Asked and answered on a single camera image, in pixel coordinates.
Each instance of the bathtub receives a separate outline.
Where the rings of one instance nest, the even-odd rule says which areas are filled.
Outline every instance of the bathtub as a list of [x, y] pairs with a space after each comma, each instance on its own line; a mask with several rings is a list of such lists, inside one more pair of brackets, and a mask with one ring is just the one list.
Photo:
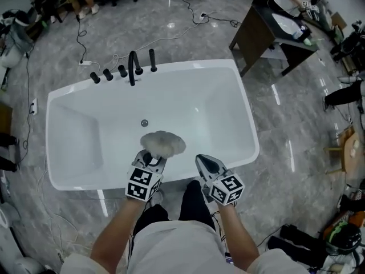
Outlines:
[[56, 189], [124, 188], [128, 168], [143, 149], [140, 138], [158, 130], [186, 142], [185, 152], [167, 161], [163, 182], [197, 176], [197, 154], [214, 156], [227, 168], [256, 159], [255, 125], [233, 60], [157, 68], [143, 67], [133, 87], [116, 72], [110, 82], [100, 76], [99, 84], [88, 79], [49, 93], [46, 150]]

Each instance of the wooden cabinet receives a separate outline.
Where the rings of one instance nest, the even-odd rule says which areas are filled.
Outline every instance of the wooden cabinet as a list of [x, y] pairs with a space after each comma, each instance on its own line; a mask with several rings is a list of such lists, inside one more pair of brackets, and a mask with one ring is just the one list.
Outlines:
[[11, 135], [11, 114], [13, 109], [0, 103], [0, 133]]

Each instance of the bathtub drain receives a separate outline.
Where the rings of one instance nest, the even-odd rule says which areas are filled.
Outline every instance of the bathtub drain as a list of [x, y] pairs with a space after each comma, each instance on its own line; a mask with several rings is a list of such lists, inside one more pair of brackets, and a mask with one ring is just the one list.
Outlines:
[[141, 121], [141, 126], [142, 126], [142, 127], [147, 127], [147, 126], [148, 126], [148, 121], [147, 121], [146, 119], [143, 119], [143, 120]]

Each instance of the faucet handle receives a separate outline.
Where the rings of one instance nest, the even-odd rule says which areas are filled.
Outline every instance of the faucet handle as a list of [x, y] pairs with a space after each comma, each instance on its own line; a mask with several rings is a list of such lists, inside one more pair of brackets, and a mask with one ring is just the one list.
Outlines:
[[154, 51], [154, 49], [150, 49], [149, 50], [149, 59], [151, 60], [151, 71], [152, 72], [156, 72], [157, 71], [157, 67], [156, 67], [156, 59], [155, 59], [155, 51]]
[[123, 65], [119, 65], [118, 66], [118, 71], [120, 73], [120, 76], [122, 76], [123, 78], [126, 77], [128, 75], [127, 71], [125, 70]]
[[103, 74], [108, 81], [113, 79], [113, 75], [110, 73], [109, 69], [104, 69]]
[[100, 82], [100, 78], [95, 72], [90, 73], [90, 77], [95, 82], [95, 84], [98, 84]]

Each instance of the fiducial marker cube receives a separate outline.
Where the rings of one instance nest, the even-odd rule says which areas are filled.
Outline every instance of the fiducial marker cube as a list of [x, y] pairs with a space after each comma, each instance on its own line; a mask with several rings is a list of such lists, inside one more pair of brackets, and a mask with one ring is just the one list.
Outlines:
[[127, 176], [128, 185], [125, 188], [125, 194], [145, 202], [157, 192], [163, 179], [161, 174], [135, 166], [130, 166]]
[[222, 204], [228, 205], [238, 200], [245, 189], [245, 184], [237, 174], [218, 177], [210, 187], [209, 196]]

